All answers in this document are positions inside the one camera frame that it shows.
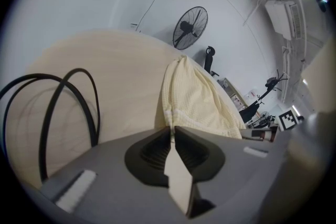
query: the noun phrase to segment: black office chair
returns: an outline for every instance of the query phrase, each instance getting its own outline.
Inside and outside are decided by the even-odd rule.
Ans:
[[[211,65],[213,61],[213,56],[215,55],[216,51],[213,47],[208,46],[206,49],[206,57],[205,57],[205,63],[204,63],[204,69],[207,71],[212,77],[214,75],[219,76],[216,72],[211,71]]]

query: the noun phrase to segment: black cable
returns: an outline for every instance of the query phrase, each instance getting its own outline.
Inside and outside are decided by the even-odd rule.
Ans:
[[[15,92],[14,94],[11,96],[10,100],[8,101],[7,103],[7,106],[6,106],[6,110],[5,110],[5,114],[4,114],[4,120],[3,120],[3,124],[2,124],[2,139],[3,139],[3,145],[4,145],[4,154],[5,154],[5,157],[8,161],[8,156],[7,156],[7,147],[6,147],[6,121],[7,121],[7,116],[8,116],[8,112],[9,112],[9,107],[11,106],[11,103],[13,102],[14,98],[18,95],[19,92],[21,92],[21,90],[28,86],[29,84],[35,82],[35,81],[38,81],[40,79],[33,79],[33,80],[30,80],[28,82],[26,82],[25,84],[23,84],[22,86],[20,86]]]
[[[97,89],[96,85],[94,83],[93,77],[91,74],[83,69],[83,68],[76,68],[69,73],[65,75],[65,77],[61,80],[59,85],[57,86],[54,94],[51,97],[50,103],[47,108],[47,112],[45,114],[44,120],[43,120],[43,125],[42,125],[42,130],[41,130],[41,136],[40,136],[40,145],[39,145],[39,151],[38,151],[38,163],[39,163],[39,169],[40,169],[40,176],[41,176],[41,181],[44,182],[45,180],[48,179],[48,174],[47,174],[47,164],[46,164],[46,154],[47,154],[47,138],[48,138],[48,132],[49,132],[49,126],[51,122],[51,117],[52,113],[54,111],[54,108],[56,106],[56,102],[58,100],[58,97],[60,96],[62,89],[64,86],[67,84],[67,81],[70,79],[70,77],[78,72],[83,72],[85,73],[91,80],[93,89],[95,90],[96,94],[96,103],[97,103],[97,111],[99,111],[99,104],[98,104],[98,95],[97,95]],[[99,116],[99,123],[97,130],[99,130],[100,126],[100,116]]]
[[[5,118],[4,118],[4,123],[3,123],[3,141],[4,141],[4,150],[5,150],[5,154],[7,153],[6,152],[6,148],[5,148],[5,129],[6,129],[6,119],[7,119],[7,115],[8,115],[8,110],[9,110],[9,106],[10,104],[12,103],[14,97],[26,86],[28,86],[29,84],[35,82],[35,81],[38,81],[38,80],[43,80],[43,79],[51,79],[51,80],[56,80],[58,82],[63,82],[63,86],[61,88],[63,88],[64,86],[66,86],[67,88],[69,88],[70,91],[72,91],[72,93],[75,95],[75,97],[77,98],[78,102],[80,103],[82,109],[83,109],[83,112],[86,116],[86,120],[87,120],[87,124],[88,124],[88,129],[89,129],[89,134],[90,134],[90,140],[91,140],[91,147],[93,146],[96,146],[98,144],[98,139],[99,139],[99,132],[100,132],[100,110],[99,110],[99,102],[98,102],[98,93],[97,93],[97,88],[96,88],[96,85],[94,83],[94,80],[92,78],[92,76],[90,75],[90,73],[84,69],[75,69],[77,70],[76,72],[84,72],[86,75],[88,75],[88,77],[90,78],[91,80],[91,83],[92,83],[92,86],[93,86],[93,89],[94,89],[94,94],[95,94],[95,97],[96,97],[96,106],[97,106],[97,129],[96,129],[96,126],[95,126],[95,123],[94,123],[94,120],[93,120],[93,117],[92,117],[92,114],[89,110],[89,107],[84,99],[84,97],[82,96],[82,94],[78,91],[78,89],[72,85],[70,82],[67,82],[67,81],[64,81],[64,79],[61,79],[57,76],[54,76],[54,75],[50,75],[50,74],[43,74],[43,73],[36,73],[36,74],[29,74],[29,75],[25,75],[25,76],[22,76],[20,78],[17,78],[15,80],[13,80],[12,82],[10,82],[8,85],[6,85],[1,91],[0,91],[0,100],[2,99],[2,97],[12,88],[14,87],[15,85],[23,82],[23,81],[26,81],[26,80],[32,80],[32,81],[29,81],[28,83],[26,83],[24,86],[21,86],[19,89],[17,89],[17,91],[13,94],[13,96],[11,97],[7,107],[6,107],[6,111],[7,113],[5,113]],[[43,178],[43,180],[47,179],[47,173],[46,173],[46,162],[44,160],[44,162],[42,161],[42,164],[45,164],[45,167],[42,168],[41,167],[41,163],[39,162],[39,166],[40,166],[40,171],[41,170],[45,170],[45,173],[42,175],[40,174],[41,176],[41,179]]]

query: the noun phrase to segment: fan blade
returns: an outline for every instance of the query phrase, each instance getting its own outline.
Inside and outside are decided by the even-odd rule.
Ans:
[[[178,46],[178,44],[180,43],[180,41],[182,40],[182,38],[184,38],[186,35],[187,35],[187,33],[183,32],[183,34],[176,40],[175,47]]]
[[[194,22],[194,24],[193,24],[193,26],[196,24],[196,22],[197,22],[197,19],[198,19],[198,17],[199,17],[199,14],[201,13],[201,10],[199,10],[199,12],[198,12],[198,14],[197,14],[197,17],[196,17],[196,20],[195,20],[195,22]]]

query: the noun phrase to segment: desk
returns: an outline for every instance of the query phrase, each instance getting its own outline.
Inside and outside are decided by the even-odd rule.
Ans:
[[[49,73],[62,78],[73,68],[87,69],[97,86],[101,111],[99,143],[103,143],[165,126],[161,85],[168,64],[180,55],[172,46],[143,34],[95,30],[46,49],[27,73]],[[87,100],[96,120],[95,95],[89,79],[79,73],[70,82]],[[41,126],[57,84],[44,80],[29,85],[16,97],[8,114],[9,161],[16,175],[35,187],[41,185],[38,169]],[[241,119],[228,95],[218,83],[215,85],[223,101]],[[49,129],[48,175],[89,148],[85,116],[72,94],[64,90]]]

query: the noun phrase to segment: pipe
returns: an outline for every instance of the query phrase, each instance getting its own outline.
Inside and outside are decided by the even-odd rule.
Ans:
[[[303,27],[304,27],[304,43],[305,43],[305,52],[304,52],[304,58],[303,58],[303,65],[302,65],[302,69],[304,68],[305,65],[305,60],[306,60],[306,55],[307,55],[307,25],[306,25],[306,15],[304,13],[304,9],[303,9],[303,4],[302,4],[302,0],[299,0],[299,4],[300,4],[300,8],[301,8],[301,12],[302,12],[302,18],[303,18]]]
[[[282,70],[283,70],[283,73],[287,73],[287,71],[286,71],[286,56],[285,56],[286,51],[287,51],[287,48],[286,48],[286,50],[282,53]],[[286,80],[283,80],[283,81],[282,81],[281,101],[284,100],[285,87],[286,87]]]
[[[286,72],[284,72],[284,74],[286,75],[287,78],[290,79],[290,75],[288,75]]]
[[[289,41],[288,40],[287,40],[287,49],[288,49],[288,53],[287,53],[287,73],[289,74],[290,73],[290,58],[289,58],[289,56],[291,55],[291,47],[289,46]],[[288,84],[289,84],[288,80],[286,80],[285,82],[286,82],[286,86],[285,86],[285,90],[284,90],[284,93],[283,93],[284,94],[283,99],[282,99],[283,103],[285,102],[285,99],[286,99]]]
[[[261,4],[261,1],[258,0],[258,2],[257,2],[257,6],[256,6],[256,7],[254,8],[254,10],[252,10],[252,12],[247,16],[245,22],[243,23],[243,26],[246,25],[248,19],[249,19],[250,17],[252,17],[252,15],[257,11],[257,9],[258,9],[258,7],[260,6],[260,4]]]

